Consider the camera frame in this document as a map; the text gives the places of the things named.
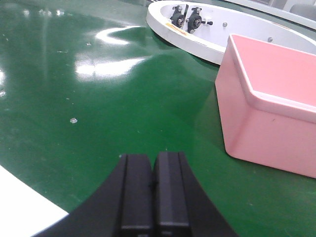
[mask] small debris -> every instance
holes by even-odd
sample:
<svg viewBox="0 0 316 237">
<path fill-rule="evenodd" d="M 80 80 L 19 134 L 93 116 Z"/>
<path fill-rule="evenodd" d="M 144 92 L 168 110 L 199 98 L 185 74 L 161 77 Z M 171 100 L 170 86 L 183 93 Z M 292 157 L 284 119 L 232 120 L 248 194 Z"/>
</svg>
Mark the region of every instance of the small debris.
<svg viewBox="0 0 316 237">
<path fill-rule="evenodd" d="M 70 122 L 71 122 L 71 123 L 76 123 L 76 122 L 78 122 L 78 120 L 77 120 L 76 118 L 71 118 L 71 119 L 70 119 Z"/>
<path fill-rule="evenodd" d="M 1 90 L 0 91 L 0 97 L 3 97 L 3 96 L 5 96 L 6 95 L 6 92 L 4 91 L 4 90 Z"/>
</svg>

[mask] metal bolt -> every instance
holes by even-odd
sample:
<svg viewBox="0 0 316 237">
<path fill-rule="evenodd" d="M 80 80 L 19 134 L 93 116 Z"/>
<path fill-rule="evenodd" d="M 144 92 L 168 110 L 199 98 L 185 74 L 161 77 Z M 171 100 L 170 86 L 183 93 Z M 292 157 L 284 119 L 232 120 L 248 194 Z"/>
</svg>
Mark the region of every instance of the metal bolt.
<svg viewBox="0 0 316 237">
<path fill-rule="evenodd" d="M 183 18 L 178 19 L 177 25 L 178 25 L 179 27 L 182 27 L 183 24 L 184 24 L 184 19 L 183 19 Z"/>
<path fill-rule="evenodd" d="M 199 27 L 201 25 L 201 20 L 200 19 L 196 19 L 194 22 L 193 22 L 193 25 L 195 27 Z"/>
</svg>

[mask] pink container rim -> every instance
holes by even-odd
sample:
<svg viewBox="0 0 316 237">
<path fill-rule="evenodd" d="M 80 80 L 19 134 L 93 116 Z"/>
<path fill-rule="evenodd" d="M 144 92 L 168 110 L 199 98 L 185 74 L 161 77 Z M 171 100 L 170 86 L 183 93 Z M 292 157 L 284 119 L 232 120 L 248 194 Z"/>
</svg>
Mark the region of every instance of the pink container rim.
<svg viewBox="0 0 316 237">
<path fill-rule="evenodd" d="M 229 41 L 232 43 L 232 46 L 234 48 L 233 61 L 235 65 L 237 65 L 237 72 L 239 74 L 240 84 L 242 86 L 242 90 L 244 92 L 244 95 L 248 103 L 252 107 L 261 111 L 266 111 L 266 112 L 270 112 L 274 114 L 291 117 L 294 119 L 305 120 L 308 122 L 316 123 L 316 106 L 315 106 L 316 104 L 311 105 L 307 103 L 302 103 L 300 101 L 295 101 L 295 100 L 284 98 L 281 96 L 268 94 L 258 89 L 255 90 L 253 88 L 253 85 L 251 83 L 251 78 L 249 78 L 248 76 L 243 59 L 239 52 L 240 47 L 237 47 L 236 45 L 237 40 L 245 40 L 248 43 L 249 42 L 255 43 L 261 46 L 268 45 L 269 51 L 280 50 L 280 49 L 283 50 L 284 52 L 292 51 L 292 54 L 294 53 L 294 54 L 300 55 L 301 57 L 307 56 L 308 58 L 312 58 L 312 60 L 315 61 L 315 65 L 316 65 L 316 55 L 305 53 L 302 51 L 298 51 L 292 48 L 287 48 L 287 47 L 276 45 L 276 44 L 271 44 L 271 43 L 264 42 L 261 40 L 248 38 L 241 35 L 231 34 L 229 36 Z"/>
</svg>

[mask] black plastic part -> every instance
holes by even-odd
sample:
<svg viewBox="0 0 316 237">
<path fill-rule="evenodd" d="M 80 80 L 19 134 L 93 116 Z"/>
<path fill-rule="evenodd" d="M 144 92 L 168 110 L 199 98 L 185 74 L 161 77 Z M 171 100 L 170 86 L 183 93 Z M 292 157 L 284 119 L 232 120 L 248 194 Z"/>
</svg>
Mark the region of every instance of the black plastic part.
<svg viewBox="0 0 316 237">
<path fill-rule="evenodd" d="M 202 17 L 199 15 L 198 9 L 201 11 L 202 9 L 199 7 L 192 8 L 193 12 L 189 17 L 188 21 L 188 32 L 191 33 L 192 30 L 197 29 L 202 24 Z"/>
<path fill-rule="evenodd" d="M 195 178 L 183 152 L 179 152 L 186 204 L 193 237 L 238 237 Z"/>
<path fill-rule="evenodd" d="M 158 155 L 154 179 L 157 237 L 191 237 L 177 153 Z"/>
<path fill-rule="evenodd" d="M 152 168 L 146 155 L 128 155 L 121 237 L 153 237 Z"/>
<path fill-rule="evenodd" d="M 34 237 L 238 235 L 199 185 L 184 153 L 162 152 L 154 180 L 146 155 L 122 155 L 91 197 Z"/>
<path fill-rule="evenodd" d="M 172 9 L 174 9 L 173 15 L 170 18 L 171 23 L 178 28 L 181 28 L 184 25 L 184 15 L 182 15 L 181 8 L 182 7 L 180 5 L 174 6 L 172 8 Z"/>
<path fill-rule="evenodd" d="M 82 205 L 35 237 L 119 237 L 127 156 Z"/>
</svg>

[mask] green conveyor belt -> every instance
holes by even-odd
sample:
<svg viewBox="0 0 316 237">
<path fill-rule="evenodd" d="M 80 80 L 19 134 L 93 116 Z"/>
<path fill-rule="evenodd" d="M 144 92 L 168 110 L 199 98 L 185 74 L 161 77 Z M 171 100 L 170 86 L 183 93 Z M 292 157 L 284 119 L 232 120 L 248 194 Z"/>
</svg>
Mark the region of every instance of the green conveyor belt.
<svg viewBox="0 0 316 237">
<path fill-rule="evenodd" d="M 209 2 L 316 40 L 315 31 Z M 0 165 L 71 211 L 120 154 L 154 161 L 159 151 L 184 151 L 241 237 L 315 237 L 316 180 L 226 154 L 214 87 L 219 67 L 155 35 L 146 5 L 0 1 Z"/>
</svg>

